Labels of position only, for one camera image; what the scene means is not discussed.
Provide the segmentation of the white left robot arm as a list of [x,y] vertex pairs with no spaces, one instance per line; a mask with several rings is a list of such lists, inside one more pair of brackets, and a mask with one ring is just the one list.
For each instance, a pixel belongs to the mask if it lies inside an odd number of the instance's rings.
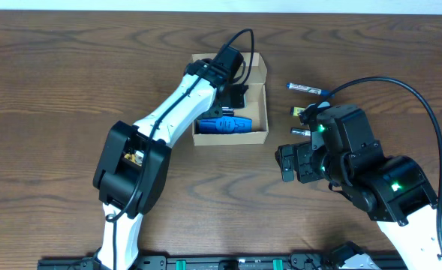
[[134,265],[143,216],[164,189],[173,146],[237,80],[243,62],[241,52],[225,44],[214,58],[188,64],[180,84],[153,112],[110,128],[93,178],[105,215],[97,269]]

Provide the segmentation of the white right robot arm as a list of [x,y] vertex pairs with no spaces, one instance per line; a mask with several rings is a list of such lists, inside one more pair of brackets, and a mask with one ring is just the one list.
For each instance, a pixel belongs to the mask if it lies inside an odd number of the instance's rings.
[[307,124],[309,142],[282,145],[275,153],[283,181],[326,179],[377,223],[408,269],[442,269],[438,198],[421,167],[407,156],[385,156],[355,105],[325,106]]

